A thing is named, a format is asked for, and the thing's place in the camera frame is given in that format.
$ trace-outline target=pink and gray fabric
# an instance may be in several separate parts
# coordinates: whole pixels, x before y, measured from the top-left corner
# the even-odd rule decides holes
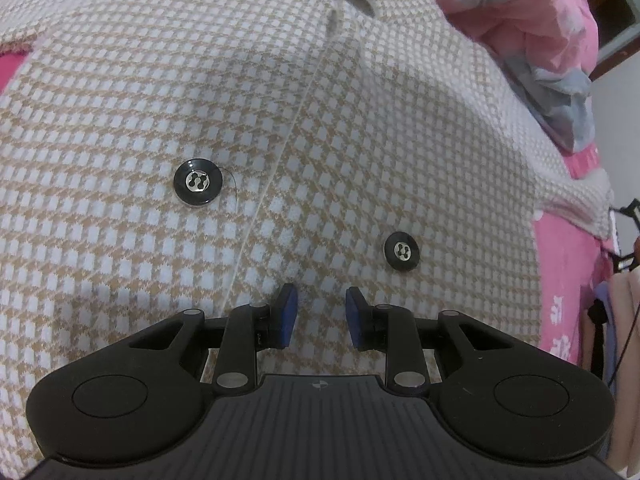
[[[562,148],[594,138],[589,74],[598,27],[587,0],[437,0],[448,20],[484,44],[516,94]]]

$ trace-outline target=black thread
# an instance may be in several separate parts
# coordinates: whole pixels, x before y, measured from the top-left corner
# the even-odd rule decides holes
[[[638,303],[638,307],[636,308],[636,315],[634,316],[634,322],[631,324],[631,330],[629,330],[629,335],[626,336],[626,342],[625,342],[625,345],[622,347],[622,353],[620,354],[620,358],[618,359],[618,362],[616,363],[616,367],[614,368],[613,374],[611,375],[611,378],[609,379],[609,383],[607,383],[607,386],[609,388],[613,384],[613,381],[616,379],[616,374],[618,373],[618,368],[620,368],[620,363],[622,362],[622,358],[625,356],[626,347],[629,346],[629,341],[631,341],[631,335],[633,334],[633,332],[634,332],[634,330],[636,328],[636,321],[638,321],[638,313],[640,313],[640,303]]]
[[[220,166],[221,170],[225,170],[229,175],[231,175],[231,178],[234,181],[234,187],[236,188],[236,213],[238,212],[238,184],[236,184],[236,178],[234,177],[234,174],[231,173],[230,170],[228,170],[227,168],[223,168],[222,166]]]

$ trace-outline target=black button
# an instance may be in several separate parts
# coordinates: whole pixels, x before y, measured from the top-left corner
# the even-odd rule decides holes
[[[222,172],[206,158],[192,158],[175,171],[174,189],[178,198],[189,205],[208,204],[222,190]]]
[[[397,231],[386,239],[385,258],[395,270],[407,272],[420,263],[420,249],[411,235]]]

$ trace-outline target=pink bed sheet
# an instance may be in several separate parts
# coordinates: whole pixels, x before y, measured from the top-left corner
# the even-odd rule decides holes
[[[27,54],[0,56],[0,93]],[[574,178],[599,167],[595,145],[564,161]],[[540,348],[572,363],[580,349],[580,311],[594,300],[593,287],[608,277],[603,244],[566,220],[551,214],[533,221],[542,279]]]

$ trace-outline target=white print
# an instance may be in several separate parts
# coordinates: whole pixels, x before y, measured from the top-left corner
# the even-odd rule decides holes
[[[570,351],[571,341],[569,341],[567,335],[563,334],[560,339],[554,339],[554,345],[549,350],[549,353],[567,361]]]
[[[551,307],[551,323],[554,325],[562,323],[562,296],[554,296],[554,304]]]

